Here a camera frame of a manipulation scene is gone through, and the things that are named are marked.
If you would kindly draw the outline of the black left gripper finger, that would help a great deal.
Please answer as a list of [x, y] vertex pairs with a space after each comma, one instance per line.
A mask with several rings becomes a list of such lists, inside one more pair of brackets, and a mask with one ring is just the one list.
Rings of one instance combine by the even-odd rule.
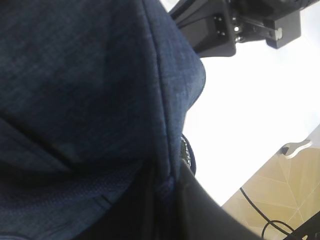
[[226, 213], [202, 188], [184, 160], [176, 184], [181, 240], [259, 240], [260, 237]]

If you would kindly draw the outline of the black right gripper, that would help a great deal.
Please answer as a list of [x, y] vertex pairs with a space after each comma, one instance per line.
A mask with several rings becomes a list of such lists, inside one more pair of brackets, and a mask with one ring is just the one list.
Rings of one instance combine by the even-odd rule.
[[232, 57], [237, 43], [279, 49], [300, 37], [298, 0], [180, 0], [169, 12], [200, 58]]

